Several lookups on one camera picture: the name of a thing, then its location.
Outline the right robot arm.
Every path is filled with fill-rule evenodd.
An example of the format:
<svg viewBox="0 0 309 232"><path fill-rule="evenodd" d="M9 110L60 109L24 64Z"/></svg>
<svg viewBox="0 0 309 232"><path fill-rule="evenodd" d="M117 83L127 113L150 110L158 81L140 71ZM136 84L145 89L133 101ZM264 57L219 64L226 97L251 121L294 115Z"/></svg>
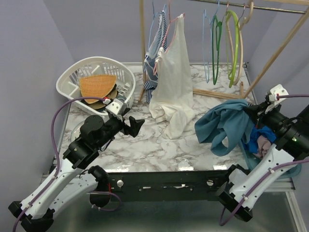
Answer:
<svg viewBox="0 0 309 232"><path fill-rule="evenodd" d="M269 106L265 101L245 109L254 123L269 127L276 140L252 171L237 164L222 177L223 185L216 195L231 214L220 219L221 226L233 216L245 222L251 220L254 204L262 193L285 172L309 160L309 109L306 107L296 117L288 118L280 112L280 105L267 111Z"/></svg>

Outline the teal blue tank top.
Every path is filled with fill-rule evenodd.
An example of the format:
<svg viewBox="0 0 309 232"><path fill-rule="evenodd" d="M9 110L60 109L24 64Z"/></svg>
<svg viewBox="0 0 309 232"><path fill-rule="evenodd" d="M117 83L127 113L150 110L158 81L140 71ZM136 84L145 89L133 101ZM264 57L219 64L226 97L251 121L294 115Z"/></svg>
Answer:
<svg viewBox="0 0 309 232"><path fill-rule="evenodd" d="M248 143L254 127L244 111L248 106L245 99L238 99L211 108L195 123L198 142L210 143L211 152L219 157L230 153L241 141Z"/></svg>

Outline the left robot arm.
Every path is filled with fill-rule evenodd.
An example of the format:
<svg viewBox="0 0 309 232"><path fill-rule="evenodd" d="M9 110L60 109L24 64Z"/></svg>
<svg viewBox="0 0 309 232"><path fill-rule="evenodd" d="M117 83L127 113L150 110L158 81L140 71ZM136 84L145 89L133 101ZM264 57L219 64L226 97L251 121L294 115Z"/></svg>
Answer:
<svg viewBox="0 0 309 232"><path fill-rule="evenodd" d="M27 232L45 232L53 224L56 213L84 193L106 195L109 201L113 193L108 173L90 164L117 133L136 137L145 121L130 116L129 122L127 125L112 115L108 121L98 115L86 118L79 137L69 145L63 157L56 155L57 166L50 175L27 198L9 205L16 223Z"/></svg>

